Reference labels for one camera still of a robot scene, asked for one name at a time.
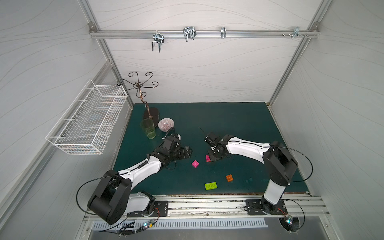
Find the wide lime green brick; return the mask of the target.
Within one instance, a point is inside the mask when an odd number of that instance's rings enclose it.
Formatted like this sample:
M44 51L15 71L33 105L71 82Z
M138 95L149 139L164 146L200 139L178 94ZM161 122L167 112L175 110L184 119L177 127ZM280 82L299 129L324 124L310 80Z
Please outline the wide lime green brick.
M205 184L205 190L206 191L214 190L214 189L217 189L217 188L218 188L218 186L217 186L216 182L211 182L211 183L206 183Z

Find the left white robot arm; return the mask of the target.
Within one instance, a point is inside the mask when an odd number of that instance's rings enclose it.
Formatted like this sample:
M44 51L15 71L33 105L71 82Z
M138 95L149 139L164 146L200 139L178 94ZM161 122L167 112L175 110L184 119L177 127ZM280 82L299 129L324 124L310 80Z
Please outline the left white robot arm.
M192 148L181 145L181 136L172 134L138 164L121 171L109 170L101 177L87 207L109 225L116 223L124 214L140 213L151 216L155 197L146 193L132 194L132 189L151 175L166 168L170 162L189 159Z

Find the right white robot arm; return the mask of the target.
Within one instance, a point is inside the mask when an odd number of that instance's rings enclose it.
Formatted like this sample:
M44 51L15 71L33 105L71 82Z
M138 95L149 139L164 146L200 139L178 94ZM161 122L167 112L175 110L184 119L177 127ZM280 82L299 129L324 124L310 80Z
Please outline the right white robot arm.
M259 206L266 215L273 214L298 169L298 162L289 150L278 141L262 144L232 135L221 138L214 133L205 136L204 141L210 146L208 153L213 162L230 155L240 155L264 164L270 180Z

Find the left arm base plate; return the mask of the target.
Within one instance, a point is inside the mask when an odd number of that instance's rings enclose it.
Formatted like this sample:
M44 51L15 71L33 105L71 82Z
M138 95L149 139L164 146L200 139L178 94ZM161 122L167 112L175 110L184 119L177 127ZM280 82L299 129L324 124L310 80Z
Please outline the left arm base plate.
M128 214L129 218L157 218L166 217L168 215L168 201L150 202L144 211L136 211Z

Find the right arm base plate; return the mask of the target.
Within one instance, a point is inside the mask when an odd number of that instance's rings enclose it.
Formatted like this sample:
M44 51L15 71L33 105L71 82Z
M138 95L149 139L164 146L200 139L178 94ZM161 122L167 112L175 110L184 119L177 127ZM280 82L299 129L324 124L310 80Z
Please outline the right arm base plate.
M284 200L280 199L276 205L262 199L246 200L244 210L249 216L272 216L287 214L287 208Z

